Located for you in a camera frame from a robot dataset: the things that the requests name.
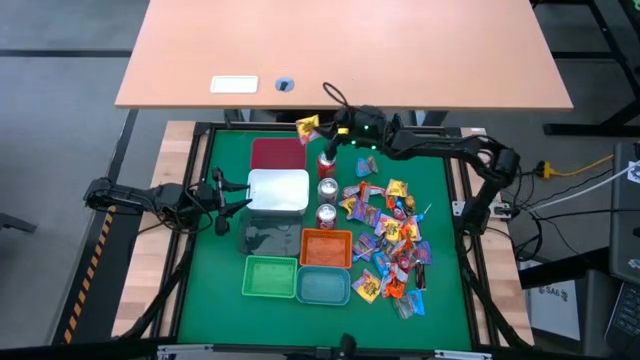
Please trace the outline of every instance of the orange basket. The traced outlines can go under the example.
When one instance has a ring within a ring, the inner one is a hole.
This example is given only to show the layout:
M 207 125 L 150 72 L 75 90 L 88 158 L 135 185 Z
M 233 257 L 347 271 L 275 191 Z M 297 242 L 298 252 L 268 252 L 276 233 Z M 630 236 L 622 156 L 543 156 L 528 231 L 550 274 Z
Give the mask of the orange basket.
M 303 229 L 300 265 L 351 268 L 351 231 Z

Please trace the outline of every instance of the white cable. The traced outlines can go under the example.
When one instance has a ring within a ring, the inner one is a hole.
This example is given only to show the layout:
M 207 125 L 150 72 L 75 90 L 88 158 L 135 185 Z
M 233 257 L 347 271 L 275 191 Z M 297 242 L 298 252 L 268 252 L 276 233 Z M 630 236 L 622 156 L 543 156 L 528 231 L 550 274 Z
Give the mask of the white cable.
M 555 204 L 561 203 L 563 201 L 571 200 L 571 199 L 576 198 L 576 197 L 578 197 L 580 195 L 584 195 L 584 194 L 588 193 L 589 191 L 595 190 L 595 189 L 599 188 L 600 186 L 613 181 L 615 178 L 618 178 L 618 177 L 626 174 L 629 170 L 633 169 L 636 166 L 640 166 L 640 161 L 636 161 L 635 163 L 629 165 L 629 167 L 627 167 L 626 169 L 620 171 L 619 173 L 617 173 L 615 175 L 612 175 L 610 178 L 608 178 L 606 180 L 603 180 L 602 182 L 600 182 L 598 184 L 595 184 L 595 185 L 593 185 L 592 187 L 590 187 L 588 189 L 584 189 L 584 190 L 582 190 L 582 191 L 580 191 L 578 193 L 575 193 L 573 195 L 569 195 L 567 197 L 563 197 L 563 198 L 560 198 L 560 199 L 557 199 L 557 200 L 553 200 L 553 201 L 545 203 L 545 204 L 538 205 L 538 206 L 534 207 L 533 209 L 527 210 L 527 212 L 531 213 L 531 212 L 534 212 L 534 211 L 538 211 L 538 210 L 540 210 L 542 208 L 549 207 L 551 205 L 555 205 Z

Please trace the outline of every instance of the white container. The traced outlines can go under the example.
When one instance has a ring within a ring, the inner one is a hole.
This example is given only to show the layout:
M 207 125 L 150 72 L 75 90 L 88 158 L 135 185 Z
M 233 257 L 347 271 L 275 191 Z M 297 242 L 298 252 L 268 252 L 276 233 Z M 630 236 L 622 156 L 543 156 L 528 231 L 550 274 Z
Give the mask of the white container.
M 247 208 L 270 215 L 304 214 L 309 205 L 309 173 L 306 170 L 253 169 L 249 172 Z

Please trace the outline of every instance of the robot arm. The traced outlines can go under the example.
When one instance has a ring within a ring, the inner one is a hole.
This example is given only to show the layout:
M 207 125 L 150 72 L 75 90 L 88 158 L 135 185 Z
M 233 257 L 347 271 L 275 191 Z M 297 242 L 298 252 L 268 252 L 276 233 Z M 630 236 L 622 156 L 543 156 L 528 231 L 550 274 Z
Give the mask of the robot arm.
M 488 136 L 417 135 L 403 129 L 397 115 L 388 122 L 382 111 L 371 106 L 343 108 L 332 123 L 316 131 L 329 140 L 325 154 L 330 160 L 335 158 L 339 145 L 353 144 L 378 149 L 394 160 L 431 156 L 456 158 L 470 164 L 484 179 L 482 188 L 475 198 L 465 203 L 462 212 L 463 228 L 470 235 L 484 233 L 491 214 L 489 205 L 501 189 L 513 182 L 520 162 L 520 156 L 513 149 Z
M 228 218 L 251 202 L 250 199 L 227 203 L 224 191 L 246 190 L 249 186 L 233 184 L 224 179 L 218 168 L 212 170 L 216 186 L 203 183 L 196 190 L 180 184 L 162 184 L 148 190 L 113 184 L 107 178 L 93 180 L 84 195 L 86 205 L 104 210 L 120 205 L 139 212 L 155 214 L 162 223 L 174 230 L 188 229 L 196 224 L 200 215 L 217 211 L 215 231 L 224 235 L 229 231 Z

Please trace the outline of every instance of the yellow cable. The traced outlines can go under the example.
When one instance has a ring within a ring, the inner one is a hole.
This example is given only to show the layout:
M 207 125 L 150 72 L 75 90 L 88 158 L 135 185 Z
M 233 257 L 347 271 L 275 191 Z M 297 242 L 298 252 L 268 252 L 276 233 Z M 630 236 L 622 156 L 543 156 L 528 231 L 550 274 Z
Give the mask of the yellow cable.
M 592 168 L 602 164 L 603 162 L 611 160 L 611 159 L 613 159 L 613 154 L 611 154 L 609 156 L 606 156 L 606 157 L 594 162 L 593 164 L 587 165 L 587 166 L 583 167 L 582 169 L 578 169 L 576 171 L 571 171 L 571 172 L 567 172 L 567 173 L 563 173 L 563 172 L 560 172 L 560 171 L 557 171 L 557 170 L 553 169 L 551 167 L 551 164 L 547 161 L 547 162 L 545 162 L 545 166 L 544 166 L 545 167 L 545 169 L 544 169 L 544 178 L 548 179 L 551 176 L 573 176 L 573 175 L 578 175 L 578 174 L 580 174 L 582 172 L 585 172 L 585 171 L 587 171 L 589 169 L 592 169 Z

